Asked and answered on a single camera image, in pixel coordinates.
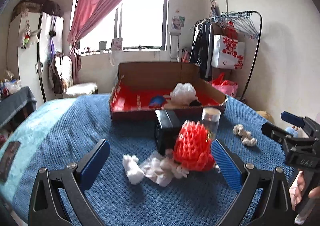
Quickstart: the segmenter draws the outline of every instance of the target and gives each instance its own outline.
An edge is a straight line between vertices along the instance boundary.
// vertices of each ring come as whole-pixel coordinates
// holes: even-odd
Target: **clothes rack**
[[[259,16],[259,18],[260,18],[260,29],[259,29],[259,34],[258,34],[257,47],[256,47],[256,51],[255,51],[255,54],[254,54],[254,58],[253,58],[253,62],[252,62],[251,70],[250,70],[250,74],[248,76],[248,80],[247,80],[247,82],[245,84],[245,87],[244,87],[244,90],[242,92],[240,101],[243,100],[245,92],[247,91],[247,88],[248,88],[248,85],[249,85],[249,82],[250,82],[250,79],[251,79],[251,76],[252,76],[252,73],[253,73],[254,65],[256,63],[256,59],[257,59],[257,56],[258,56],[258,50],[259,50],[259,45],[260,45],[260,40],[261,40],[261,32],[262,32],[262,16],[261,16],[261,14],[259,12],[257,12],[257,11],[241,11],[241,12],[225,13],[225,14],[222,14],[220,16],[198,20],[196,22],[196,24],[195,24],[194,32],[193,32],[193,39],[195,39],[196,27],[197,27],[197,25],[199,23],[201,23],[203,21],[212,21],[212,22],[214,22],[215,20],[218,20],[218,19],[223,19],[223,18],[227,19],[228,17],[233,17],[233,16],[242,16],[243,18],[249,18],[252,14],[257,14]]]

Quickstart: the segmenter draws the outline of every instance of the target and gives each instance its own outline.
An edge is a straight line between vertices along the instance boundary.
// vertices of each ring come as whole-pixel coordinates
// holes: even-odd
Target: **cardboard box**
[[[206,106],[175,109],[178,117],[200,115],[203,107],[215,107],[224,112],[226,95],[200,79],[197,65],[177,62],[120,63],[118,75],[119,82],[110,97],[112,120],[155,120],[154,108],[139,108],[140,95],[154,93],[156,96],[157,92],[169,94],[178,83],[191,83],[200,102],[201,99],[210,102]],[[138,102],[138,106],[123,108],[128,102],[132,105]]]

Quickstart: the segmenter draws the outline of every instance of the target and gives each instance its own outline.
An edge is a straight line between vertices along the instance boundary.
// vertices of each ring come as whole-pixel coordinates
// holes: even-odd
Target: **red knitted object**
[[[204,125],[186,121],[176,140],[173,158],[190,171],[208,171],[215,163],[210,146],[211,140],[208,140]]]

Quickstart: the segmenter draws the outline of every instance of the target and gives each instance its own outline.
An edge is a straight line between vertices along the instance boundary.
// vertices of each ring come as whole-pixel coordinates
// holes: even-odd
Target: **white bag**
[[[240,70],[244,62],[244,43],[215,35],[211,65],[215,68]]]

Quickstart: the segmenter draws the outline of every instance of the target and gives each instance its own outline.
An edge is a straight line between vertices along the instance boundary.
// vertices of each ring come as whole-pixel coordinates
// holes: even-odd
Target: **black box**
[[[156,117],[157,151],[164,156],[166,149],[174,149],[182,124],[173,110],[156,110]]]

